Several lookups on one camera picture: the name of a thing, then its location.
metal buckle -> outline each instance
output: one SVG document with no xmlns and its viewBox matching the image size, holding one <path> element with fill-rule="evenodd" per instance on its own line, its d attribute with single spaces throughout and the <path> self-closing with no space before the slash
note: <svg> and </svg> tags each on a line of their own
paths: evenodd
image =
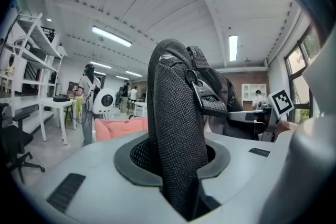
<svg viewBox="0 0 336 224">
<path fill-rule="evenodd" d="M 203 80 L 198 79 L 197 74 L 194 70 L 187 69 L 185 71 L 185 78 L 188 82 L 188 84 L 193 88 L 194 93 L 196 95 L 196 99 L 198 101 L 199 107 L 201 108 L 201 111 L 204 110 L 204 106 L 202 104 L 201 98 L 207 97 L 207 96 L 213 96 L 215 97 L 219 102 L 222 103 L 222 100 L 220 97 L 214 92 L 211 87 L 206 84 Z"/>
</svg>

pink cushion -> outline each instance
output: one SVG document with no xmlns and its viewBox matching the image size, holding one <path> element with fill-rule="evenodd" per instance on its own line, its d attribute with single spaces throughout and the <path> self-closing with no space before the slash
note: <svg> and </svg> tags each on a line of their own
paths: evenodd
<svg viewBox="0 0 336 224">
<path fill-rule="evenodd" d="M 97 142 L 125 134 L 148 130 L 147 118 L 135 118 L 126 121 L 96 119 L 94 122 Z"/>
</svg>

person in white shirt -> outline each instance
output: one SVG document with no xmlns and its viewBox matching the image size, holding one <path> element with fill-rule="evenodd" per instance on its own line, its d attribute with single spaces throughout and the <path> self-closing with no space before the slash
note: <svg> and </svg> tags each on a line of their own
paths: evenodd
<svg viewBox="0 0 336 224">
<path fill-rule="evenodd" d="M 261 91 L 256 91 L 256 97 L 254 97 L 252 106 L 254 109 L 258 108 L 259 103 L 264 99 L 264 97 L 261 95 Z"/>
<path fill-rule="evenodd" d="M 136 102 L 137 101 L 137 86 L 134 87 L 134 89 L 131 90 L 130 100 Z"/>
<path fill-rule="evenodd" d="M 78 90 L 74 91 L 75 96 L 83 96 L 82 101 L 82 130 L 84 142 L 83 146 L 92 143 L 92 120 L 98 119 L 100 115 L 95 115 L 92 111 L 87 110 L 87 99 L 93 94 L 95 88 L 101 88 L 99 79 L 94 76 L 95 67 L 87 64 L 84 69 L 83 77 L 79 80 Z"/>
</svg>

desk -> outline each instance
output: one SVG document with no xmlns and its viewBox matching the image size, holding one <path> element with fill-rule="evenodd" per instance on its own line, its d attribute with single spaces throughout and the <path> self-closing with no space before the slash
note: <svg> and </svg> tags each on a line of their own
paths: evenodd
<svg viewBox="0 0 336 224">
<path fill-rule="evenodd" d="M 68 139 L 67 139 L 67 134 L 65 131 L 65 115 L 64 115 L 64 108 L 67 108 L 68 106 L 72 105 L 72 112 L 76 111 L 76 102 L 77 100 L 71 100 L 67 102 L 54 102 L 53 98 L 43 98 L 38 100 L 38 106 L 39 106 L 39 114 L 40 114 L 40 121 L 41 121 L 41 131 L 42 131 L 42 136 L 43 140 L 47 141 L 47 136 L 46 136 L 46 131 L 44 128 L 44 121 L 43 121 L 43 107 L 44 106 L 49 106 L 53 109 L 55 109 L 54 115 L 56 116 L 57 119 L 57 126 L 59 127 L 59 120 L 61 121 L 61 130 L 62 130 L 62 140 L 65 145 L 68 144 Z M 76 121 L 75 119 L 72 121 L 73 122 L 73 129 L 77 129 Z"/>
<path fill-rule="evenodd" d="M 136 115 L 136 109 L 141 106 L 142 107 L 142 116 L 145 117 L 145 110 L 147 110 L 147 103 L 145 102 L 135 102 L 134 114 Z"/>
</svg>

fluorescent light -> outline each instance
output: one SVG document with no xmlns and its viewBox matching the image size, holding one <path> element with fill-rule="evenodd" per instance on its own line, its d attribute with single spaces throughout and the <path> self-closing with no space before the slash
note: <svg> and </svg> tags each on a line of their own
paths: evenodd
<svg viewBox="0 0 336 224">
<path fill-rule="evenodd" d="M 230 61 L 235 61 L 237 59 L 237 48 L 238 48 L 238 36 L 229 36 L 230 44 Z"/>
<path fill-rule="evenodd" d="M 95 74 L 99 74 L 99 75 L 106 76 L 106 74 L 105 74 L 105 73 L 101 73 L 101 72 L 97 72 L 97 71 L 95 71 L 94 73 L 95 73 Z"/>
<path fill-rule="evenodd" d="M 104 68 L 108 68 L 108 69 L 111 69 L 111 67 L 109 67 L 109 66 L 106 66 L 106 65 L 102 65 L 101 63 L 97 63 L 97 62 L 90 62 L 91 64 L 93 64 L 93 65 L 96 65 L 96 66 L 100 66 L 100 67 L 104 67 Z"/>
<path fill-rule="evenodd" d="M 126 71 L 126 73 L 137 76 L 137 77 L 142 77 L 142 75 L 139 75 L 139 74 L 136 74 L 136 73 L 133 73 L 133 72 L 130 72 L 130 71 Z"/>
<path fill-rule="evenodd" d="M 131 47 L 132 46 L 132 43 L 130 43 L 129 41 L 121 38 L 121 37 L 118 37 L 114 34 L 111 34 L 105 30 L 102 30 L 100 28 L 98 28 L 97 26 L 93 26 L 92 27 L 92 32 L 95 33 L 95 34 L 98 34 L 100 36 L 103 36 L 103 37 L 106 37 L 106 38 L 109 38 L 115 42 L 118 42 L 120 43 L 121 45 L 124 45 L 126 47 Z"/>
<path fill-rule="evenodd" d="M 128 78 L 124 78 L 124 77 L 120 77 L 120 76 L 116 76 L 117 78 L 119 78 L 119 79 L 126 79 L 126 80 L 130 80 L 130 79 L 128 79 Z"/>
</svg>

